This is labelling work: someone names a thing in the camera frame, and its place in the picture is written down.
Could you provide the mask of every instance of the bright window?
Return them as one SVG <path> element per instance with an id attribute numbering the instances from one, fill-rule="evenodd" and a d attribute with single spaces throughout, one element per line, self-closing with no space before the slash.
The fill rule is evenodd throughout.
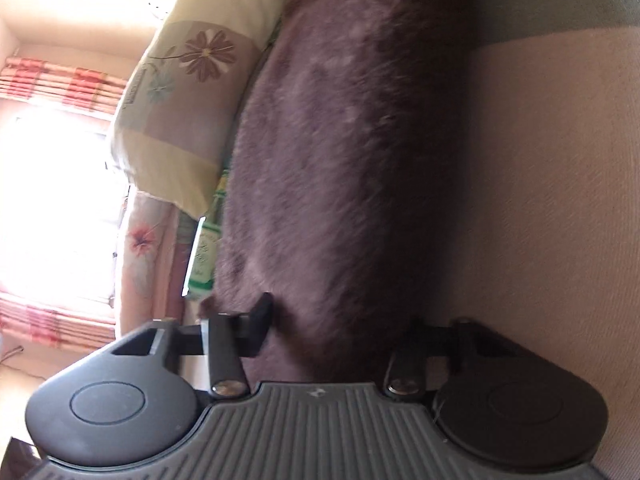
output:
<path id="1" fill-rule="evenodd" d="M 104 134 L 25 115 L 0 132 L 0 284 L 67 308 L 108 304 L 127 183 Z"/>

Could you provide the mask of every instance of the fuzzy purple fabric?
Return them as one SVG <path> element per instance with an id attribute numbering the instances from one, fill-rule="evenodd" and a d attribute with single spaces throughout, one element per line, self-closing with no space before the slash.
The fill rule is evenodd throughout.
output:
<path id="1" fill-rule="evenodd" d="M 244 110 L 213 296 L 278 314 L 252 384 L 379 381 L 437 293 L 472 0 L 288 0 Z"/>

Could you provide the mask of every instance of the ribbed gray panel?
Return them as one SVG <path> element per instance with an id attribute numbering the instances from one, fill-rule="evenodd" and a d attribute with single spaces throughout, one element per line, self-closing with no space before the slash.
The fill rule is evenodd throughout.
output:
<path id="1" fill-rule="evenodd" d="M 369 384 L 265 384 L 218 404 L 178 446 L 120 471 L 46 463 L 30 480 L 602 480 L 588 465 L 543 475 L 463 456 L 425 410 Z"/>

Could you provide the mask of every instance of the pillow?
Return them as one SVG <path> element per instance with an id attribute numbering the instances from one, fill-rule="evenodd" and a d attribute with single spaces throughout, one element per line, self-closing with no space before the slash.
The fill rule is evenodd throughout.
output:
<path id="1" fill-rule="evenodd" d="M 193 218 L 210 205 L 242 92 L 284 0 L 178 0 L 136 67 L 110 143 L 140 191 Z"/>

